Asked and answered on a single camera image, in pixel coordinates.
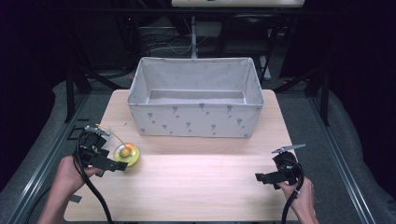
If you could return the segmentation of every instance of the human hand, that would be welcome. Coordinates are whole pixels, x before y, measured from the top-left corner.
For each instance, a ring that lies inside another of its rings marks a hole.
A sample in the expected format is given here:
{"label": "human hand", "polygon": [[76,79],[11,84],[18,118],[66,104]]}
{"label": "human hand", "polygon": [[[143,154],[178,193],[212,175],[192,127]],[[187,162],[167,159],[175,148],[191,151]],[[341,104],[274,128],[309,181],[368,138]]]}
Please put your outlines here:
{"label": "human hand", "polygon": [[[88,177],[102,172],[95,167],[87,167],[84,169]],[[83,185],[84,181],[80,175],[78,163],[74,160],[73,156],[63,157],[59,164],[58,171],[53,181],[52,187],[62,187],[65,192],[74,194]]]}
{"label": "human hand", "polygon": [[[95,167],[87,167],[84,171],[88,177],[102,172]],[[70,197],[85,184],[79,172],[73,156],[62,158],[38,224],[63,223],[64,211]]]}
{"label": "human hand", "polygon": [[[294,192],[297,187],[297,183],[294,185],[288,185],[286,182],[277,183],[285,194],[286,199]],[[291,209],[296,214],[299,221],[303,224],[319,223],[315,216],[315,190],[312,181],[305,177],[303,186],[300,189],[300,193],[297,194],[297,198],[291,203]]]}

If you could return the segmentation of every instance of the yellow ball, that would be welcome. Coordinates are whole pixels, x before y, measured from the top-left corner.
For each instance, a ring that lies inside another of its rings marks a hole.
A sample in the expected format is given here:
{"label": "yellow ball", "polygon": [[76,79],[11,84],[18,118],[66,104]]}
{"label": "yellow ball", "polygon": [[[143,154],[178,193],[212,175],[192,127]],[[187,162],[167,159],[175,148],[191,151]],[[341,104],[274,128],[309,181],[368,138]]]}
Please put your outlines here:
{"label": "yellow ball", "polygon": [[121,152],[120,152],[120,156],[125,158],[128,157],[131,154],[131,151],[128,148],[124,148]]}

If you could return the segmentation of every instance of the dark background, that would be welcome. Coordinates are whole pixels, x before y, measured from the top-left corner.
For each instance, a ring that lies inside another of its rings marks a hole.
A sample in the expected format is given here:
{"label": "dark background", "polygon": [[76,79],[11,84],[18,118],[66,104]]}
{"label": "dark background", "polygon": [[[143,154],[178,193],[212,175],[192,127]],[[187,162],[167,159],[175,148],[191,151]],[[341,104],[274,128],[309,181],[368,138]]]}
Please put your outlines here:
{"label": "dark background", "polygon": [[[332,53],[331,90],[356,126],[364,161],[378,184],[396,198],[392,179],[396,175],[396,18],[392,3],[306,0],[304,9],[345,12],[345,16],[300,19],[281,76],[301,76],[317,67],[327,52]],[[110,61],[78,55],[62,24],[35,1],[2,2],[0,14],[2,189],[49,118],[52,88],[65,81],[70,64],[78,61],[91,68],[96,64],[97,68],[125,69],[132,66],[128,57],[137,49],[125,46],[122,33],[112,32],[108,38],[119,46],[115,49],[120,50],[116,52],[120,58]],[[85,25],[99,28],[103,22]],[[85,37],[75,44],[88,48],[83,44]]]}

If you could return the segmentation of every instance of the finger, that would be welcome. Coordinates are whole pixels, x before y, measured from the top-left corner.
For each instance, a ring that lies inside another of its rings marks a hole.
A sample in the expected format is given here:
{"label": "finger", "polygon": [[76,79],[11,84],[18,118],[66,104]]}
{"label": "finger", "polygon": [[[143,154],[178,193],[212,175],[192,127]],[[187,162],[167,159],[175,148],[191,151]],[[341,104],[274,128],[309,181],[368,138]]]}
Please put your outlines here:
{"label": "finger", "polygon": [[87,167],[84,170],[85,170],[85,174],[87,174],[87,176],[89,177],[103,172],[101,169],[98,169],[96,167]]}

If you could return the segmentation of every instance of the gray floor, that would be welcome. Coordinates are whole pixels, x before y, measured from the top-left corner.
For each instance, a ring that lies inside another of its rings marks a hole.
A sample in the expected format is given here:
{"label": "gray floor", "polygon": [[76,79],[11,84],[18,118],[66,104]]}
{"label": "gray floor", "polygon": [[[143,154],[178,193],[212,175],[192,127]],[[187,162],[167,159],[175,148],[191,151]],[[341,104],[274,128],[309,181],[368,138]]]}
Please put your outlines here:
{"label": "gray floor", "polygon": [[[212,56],[213,42],[210,41],[213,40],[206,39],[199,45],[200,57]],[[264,83],[264,89],[271,90],[283,84],[277,76],[287,46],[287,41],[279,41],[270,63],[273,78]],[[153,50],[150,56],[188,58],[191,55],[190,51],[179,54],[182,51],[175,53],[174,50]],[[131,85],[128,76],[111,80],[124,87]],[[91,83],[92,94],[80,95],[76,92],[79,110],[68,124],[64,124],[65,85],[61,83],[53,89],[56,104],[48,123],[20,169],[0,194],[0,223],[21,223],[25,220],[37,196],[50,186],[61,157],[73,151],[75,141],[67,140],[73,127],[93,125],[100,121],[111,90],[95,80],[91,80]],[[292,143],[306,144],[296,154],[305,174],[315,184],[320,201],[316,204],[320,223],[396,223],[396,203],[375,183],[362,161],[359,137],[341,102],[331,94],[331,126],[325,127],[318,119],[318,100],[304,97],[304,85],[298,84],[276,96]],[[37,220],[45,199],[35,208],[30,223]]]}

